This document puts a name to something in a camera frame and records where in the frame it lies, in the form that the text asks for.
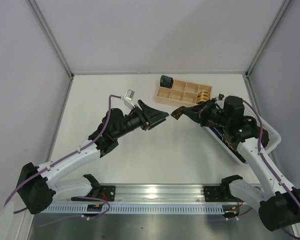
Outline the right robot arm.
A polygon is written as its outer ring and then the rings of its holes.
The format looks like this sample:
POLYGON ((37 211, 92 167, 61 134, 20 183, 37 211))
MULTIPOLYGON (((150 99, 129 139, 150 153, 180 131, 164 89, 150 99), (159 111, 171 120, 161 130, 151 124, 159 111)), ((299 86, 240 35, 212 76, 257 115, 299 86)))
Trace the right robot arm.
POLYGON ((296 188, 273 163, 262 145, 264 125, 258 113, 245 115, 252 106, 238 96, 227 96, 223 107, 214 100, 182 106, 172 116, 186 115, 202 127, 221 130, 223 139, 241 155, 259 180, 258 189, 243 179, 228 184, 230 194, 246 202, 269 231, 300 223, 300 188, 296 188))

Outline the dark key-patterned tie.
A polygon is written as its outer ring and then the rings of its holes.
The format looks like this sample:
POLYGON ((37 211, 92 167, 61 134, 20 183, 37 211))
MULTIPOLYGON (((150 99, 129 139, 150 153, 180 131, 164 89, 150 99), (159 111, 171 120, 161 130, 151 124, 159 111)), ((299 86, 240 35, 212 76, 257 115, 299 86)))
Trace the dark key-patterned tie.
POLYGON ((181 106, 175 109, 170 116, 173 117, 175 120, 178 120, 184 114, 184 106, 181 106))

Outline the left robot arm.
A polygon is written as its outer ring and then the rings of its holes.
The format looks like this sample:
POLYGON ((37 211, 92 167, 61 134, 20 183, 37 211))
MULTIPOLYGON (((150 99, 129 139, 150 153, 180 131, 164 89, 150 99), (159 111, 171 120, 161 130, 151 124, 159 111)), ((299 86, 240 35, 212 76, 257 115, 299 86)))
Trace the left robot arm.
POLYGON ((149 131, 168 116, 167 112, 154 109, 142 100, 138 100, 129 114, 109 107, 98 128, 77 149, 57 160, 38 166, 30 162, 22 167, 16 189, 26 209, 35 215, 60 200, 96 201, 102 186, 93 175, 85 174, 75 180, 63 178, 109 154, 124 135, 138 128, 149 131))

